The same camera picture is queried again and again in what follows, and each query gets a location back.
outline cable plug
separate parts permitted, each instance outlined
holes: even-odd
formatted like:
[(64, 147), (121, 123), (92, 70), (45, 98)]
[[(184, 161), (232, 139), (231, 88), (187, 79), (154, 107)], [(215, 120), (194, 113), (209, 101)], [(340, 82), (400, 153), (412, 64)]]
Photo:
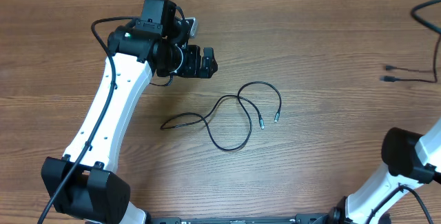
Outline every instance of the cable plug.
[(276, 113), (276, 117), (274, 117), (274, 122), (277, 123), (278, 122), (278, 118), (280, 117), (280, 112)]
[(396, 66), (393, 66), (393, 65), (385, 65), (384, 66), (384, 69), (385, 70), (395, 70), (397, 67)]
[(395, 82), (395, 81), (400, 81), (401, 79), (393, 76), (382, 76), (380, 77), (380, 80), (384, 82)]
[(259, 124), (260, 124), (260, 128), (261, 129), (265, 129), (265, 124), (263, 123), (263, 119), (262, 118), (259, 118)]

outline wood grain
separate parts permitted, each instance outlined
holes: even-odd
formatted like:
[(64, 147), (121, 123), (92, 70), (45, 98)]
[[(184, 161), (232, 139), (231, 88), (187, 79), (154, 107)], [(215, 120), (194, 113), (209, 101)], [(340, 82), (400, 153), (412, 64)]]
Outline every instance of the wood grain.
[[(381, 163), (394, 126), (425, 133), (441, 116), (441, 87), (381, 83), (384, 64), (429, 69), (437, 37), (409, 16), (426, 0), (173, 0), (198, 17), (193, 43), (214, 48), (210, 80), (176, 79), (148, 87), (121, 148), (118, 175), (132, 201), (153, 216), (291, 216), (327, 212), (355, 192)], [(40, 177), (47, 156), (60, 157), (81, 126), (101, 80), (105, 56), (90, 33), (95, 19), (138, 15), (143, 0), (0, 0), (0, 223), (35, 223), (48, 195)], [(439, 6), (422, 14), (437, 20)], [(106, 23), (106, 37), (120, 23)], [(400, 77), (430, 74), (397, 72)], [(242, 84), (273, 83), (244, 96), (266, 121), (240, 152), (217, 150), (202, 125), (160, 131), (181, 112), (207, 113)], [(212, 119), (221, 145), (247, 133), (238, 104)], [(439, 185), (419, 189), (441, 222)], [(406, 196), (394, 223), (423, 223)], [(52, 210), (45, 223), (80, 223)]]

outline wooden table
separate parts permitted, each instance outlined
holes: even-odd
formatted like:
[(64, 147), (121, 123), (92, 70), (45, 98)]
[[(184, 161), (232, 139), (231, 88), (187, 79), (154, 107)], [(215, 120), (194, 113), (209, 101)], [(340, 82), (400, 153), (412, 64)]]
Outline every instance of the wooden table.
[[(291, 216), (327, 212), (381, 163), (394, 126), (425, 133), (441, 116), (441, 86), (383, 83), (383, 65), (427, 70), (437, 36), (409, 10), (426, 0), (172, 0), (200, 21), (193, 43), (213, 47), (210, 80), (177, 78), (148, 87), (121, 148), (118, 175), (132, 202), (153, 216)], [(61, 157), (80, 128), (102, 77), (105, 54), (95, 19), (139, 15), (143, 0), (0, 0), (0, 223), (36, 223), (48, 193), (47, 156)], [(439, 20), (441, 8), (422, 11)], [(99, 26), (104, 37), (120, 23)], [(396, 72), (401, 77), (430, 74)], [(263, 113), (245, 149), (217, 150), (201, 125), (160, 131), (181, 112), (208, 113), (217, 98), (244, 91)], [(211, 120), (221, 145), (239, 144), (247, 120), (235, 100)], [(435, 223), (441, 187), (419, 189)], [(408, 195), (394, 223), (425, 223)], [(78, 223), (52, 209), (45, 223)]]

